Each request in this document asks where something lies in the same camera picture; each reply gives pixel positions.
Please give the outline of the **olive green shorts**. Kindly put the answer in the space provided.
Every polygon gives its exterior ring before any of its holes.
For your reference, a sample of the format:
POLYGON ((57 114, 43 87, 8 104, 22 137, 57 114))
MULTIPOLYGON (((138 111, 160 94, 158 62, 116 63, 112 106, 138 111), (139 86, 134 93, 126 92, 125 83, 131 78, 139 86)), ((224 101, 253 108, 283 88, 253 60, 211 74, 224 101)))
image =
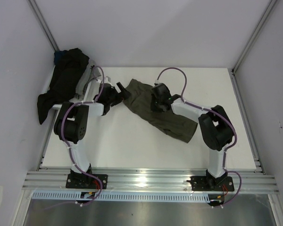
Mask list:
POLYGON ((150 109, 151 88, 152 86, 149 84, 131 79, 129 85, 125 88, 130 92, 130 97, 123 101, 124 105, 164 134, 189 143, 197 130, 198 124, 184 116, 174 114, 172 111, 153 112, 150 109))

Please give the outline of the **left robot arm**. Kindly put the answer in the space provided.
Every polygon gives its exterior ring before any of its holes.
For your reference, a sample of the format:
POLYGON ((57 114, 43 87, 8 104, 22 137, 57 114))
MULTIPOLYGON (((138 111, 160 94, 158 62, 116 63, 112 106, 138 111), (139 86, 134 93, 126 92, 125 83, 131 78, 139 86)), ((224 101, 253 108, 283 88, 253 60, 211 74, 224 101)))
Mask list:
POLYGON ((119 90, 109 82, 102 82, 93 100, 78 103, 67 101, 62 104, 54 124, 54 133, 66 145, 72 164, 66 188, 106 187, 108 176, 92 173, 82 140, 89 118, 106 115, 111 107, 130 97, 130 92, 120 82, 117 87, 119 90))

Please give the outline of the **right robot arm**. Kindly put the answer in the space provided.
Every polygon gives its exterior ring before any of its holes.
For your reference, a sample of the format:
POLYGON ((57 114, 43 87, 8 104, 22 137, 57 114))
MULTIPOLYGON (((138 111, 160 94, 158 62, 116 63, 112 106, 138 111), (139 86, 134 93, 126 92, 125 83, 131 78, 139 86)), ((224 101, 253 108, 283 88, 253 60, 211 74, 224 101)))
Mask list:
POLYGON ((220 105, 205 108, 187 102, 178 94, 172 96, 164 83, 155 84, 151 92, 152 111, 172 111, 176 115, 198 123, 202 139, 209 148, 209 165, 206 170, 205 186, 210 190, 217 190, 227 177, 225 152, 235 136, 233 125, 224 108, 220 105))

